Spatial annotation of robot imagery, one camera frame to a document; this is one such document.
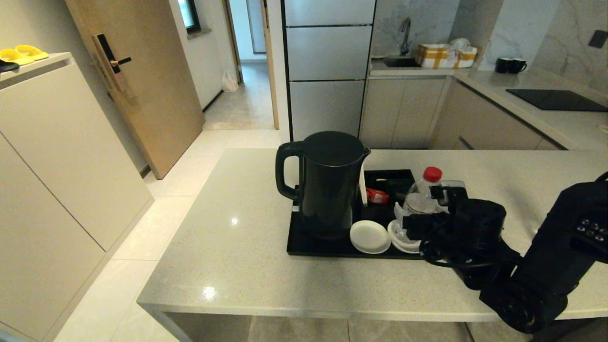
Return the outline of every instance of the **induction cooktop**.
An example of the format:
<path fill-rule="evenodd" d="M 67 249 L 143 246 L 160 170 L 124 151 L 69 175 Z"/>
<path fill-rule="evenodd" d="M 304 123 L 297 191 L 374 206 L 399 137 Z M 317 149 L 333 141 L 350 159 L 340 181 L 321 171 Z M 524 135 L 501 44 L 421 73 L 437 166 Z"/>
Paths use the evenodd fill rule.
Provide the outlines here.
<path fill-rule="evenodd" d="M 608 111 L 608 108 L 569 90 L 507 89 L 542 110 Z"/>

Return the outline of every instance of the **kitchen sink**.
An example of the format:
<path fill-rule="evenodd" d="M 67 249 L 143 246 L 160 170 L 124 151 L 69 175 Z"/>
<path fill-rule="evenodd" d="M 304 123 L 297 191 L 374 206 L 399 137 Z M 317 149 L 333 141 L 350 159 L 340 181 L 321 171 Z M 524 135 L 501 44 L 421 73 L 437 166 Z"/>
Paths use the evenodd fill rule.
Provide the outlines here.
<path fill-rule="evenodd" d="M 419 68 L 413 58 L 385 58 L 382 60 L 390 68 Z"/>

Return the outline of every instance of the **stainless steel refrigerator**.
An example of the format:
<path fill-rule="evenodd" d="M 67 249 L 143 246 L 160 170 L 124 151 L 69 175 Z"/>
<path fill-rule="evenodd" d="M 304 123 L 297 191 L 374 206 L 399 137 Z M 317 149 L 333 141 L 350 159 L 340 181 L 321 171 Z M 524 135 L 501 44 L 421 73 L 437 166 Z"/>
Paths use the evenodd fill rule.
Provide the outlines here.
<path fill-rule="evenodd" d="M 293 140 L 359 134 L 376 0 L 285 0 Z"/>

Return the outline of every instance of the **window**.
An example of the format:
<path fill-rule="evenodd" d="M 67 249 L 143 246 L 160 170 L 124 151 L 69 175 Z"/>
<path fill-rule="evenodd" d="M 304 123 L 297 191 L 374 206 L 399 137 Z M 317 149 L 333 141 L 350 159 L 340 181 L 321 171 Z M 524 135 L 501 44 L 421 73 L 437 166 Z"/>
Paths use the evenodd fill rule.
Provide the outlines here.
<path fill-rule="evenodd" d="M 198 14 L 196 13 L 196 6 L 194 0 L 178 0 L 179 10 L 182 12 L 182 18 L 186 25 L 186 31 L 188 34 L 196 33 L 201 31 L 201 24 L 198 21 Z"/>

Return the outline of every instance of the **faucet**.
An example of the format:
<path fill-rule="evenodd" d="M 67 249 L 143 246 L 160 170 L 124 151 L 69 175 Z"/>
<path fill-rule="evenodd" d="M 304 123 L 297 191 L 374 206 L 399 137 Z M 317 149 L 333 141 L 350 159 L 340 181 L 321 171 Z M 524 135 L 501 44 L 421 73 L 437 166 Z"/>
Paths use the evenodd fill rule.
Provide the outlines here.
<path fill-rule="evenodd" d="M 411 26 L 412 19 L 410 17 L 403 19 L 403 21 L 401 22 L 399 30 L 401 32 L 405 32 L 406 34 L 403 36 L 403 43 L 401 43 L 401 45 L 399 46 L 399 56 L 405 56 L 408 52 L 410 52 L 410 44 L 412 44 L 412 42 L 408 40 L 410 39 Z"/>

